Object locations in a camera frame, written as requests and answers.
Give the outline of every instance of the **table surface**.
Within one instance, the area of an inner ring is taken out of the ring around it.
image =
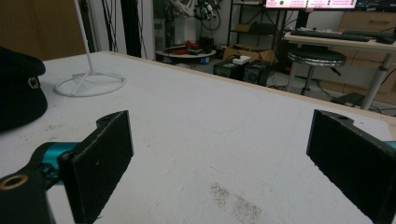
[[[317,38],[309,36],[291,35],[290,32],[285,33],[285,39],[291,43],[315,44],[326,47],[343,47],[346,49],[361,49],[376,52],[396,53],[396,42],[392,45],[376,43],[374,40],[369,42],[348,41],[328,38]]]
[[[45,62],[48,111],[0,133],[0,176],[41,144],[82,141],[97,119],[129,110],[135,154],[95,223],[371,223],[305,155],[312,116],[342,114],[382,141],[396,139],[396,119],[111,52],[92,63],[126,85],[62,96],[54,85],[87,58]],[[73,223],[64,187],[48,195],[57,223]]]

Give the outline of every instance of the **black box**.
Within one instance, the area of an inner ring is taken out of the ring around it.
[[[242,81],[244,76],[244,68],[244,64],[235,64],[231,61],[216,63],[213,65],[213,75]]]
[[[364,95],[356,92],[352,92],[350,94],[340,96],[338,98],[334,98],[332,99],[332,102],[339,105],[361,106],[363,100],[364,100]]]
[[[270,63],[254,61],[245,66],[243,81],[266,86],[267,79],[271,74]]]

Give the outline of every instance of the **round stool seat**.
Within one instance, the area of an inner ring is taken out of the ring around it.
[[[288,57],[297,63],[306,63],[313,66],[341,66],[347,57],[329,49],[297,48],[289,50]]]

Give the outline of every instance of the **white wire stand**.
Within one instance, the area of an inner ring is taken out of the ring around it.
[[[65,96],[88,97],[107,94],[123,87],[126,77],[114,73],[103,73],[93,71],[91,54],[88,49],[88,40],[85,35],[84,25],[79,10],[78,0],[75,0],[78,23],[87,52],[90,71],[82,74],[74,74],[70,78],[60,81],[55,85],[55,90]]]

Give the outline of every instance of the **computer monitor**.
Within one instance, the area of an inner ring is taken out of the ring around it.
[[[396,12],[396,0],[358,0],[357,10]]]
[[[266,8],[289,10],[352,10],[355,8],[357,2],[358,0],[264,0],[263,6]]]
[[[262,3],[266,8],[299,10],[296,28],[300,28],[306,27],[311,11],[349,11],[355,9],[357,2],[358,0],[263,0]]]

